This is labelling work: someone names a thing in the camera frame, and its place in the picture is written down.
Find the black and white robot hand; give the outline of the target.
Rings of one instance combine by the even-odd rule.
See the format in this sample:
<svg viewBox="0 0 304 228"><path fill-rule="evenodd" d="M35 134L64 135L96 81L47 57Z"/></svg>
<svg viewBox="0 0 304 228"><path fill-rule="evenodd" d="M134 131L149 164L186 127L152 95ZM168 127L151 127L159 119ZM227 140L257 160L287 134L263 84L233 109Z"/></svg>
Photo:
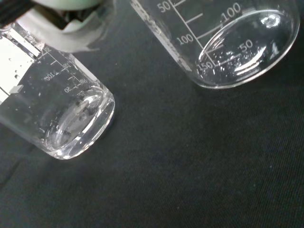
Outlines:
<svg viewBox="0 0 304 228"><path fill-rule="evenodd" d="M46 45L76 53L93 50L115 13L115 0L2 0L0 27L17 23Z"/></svg>

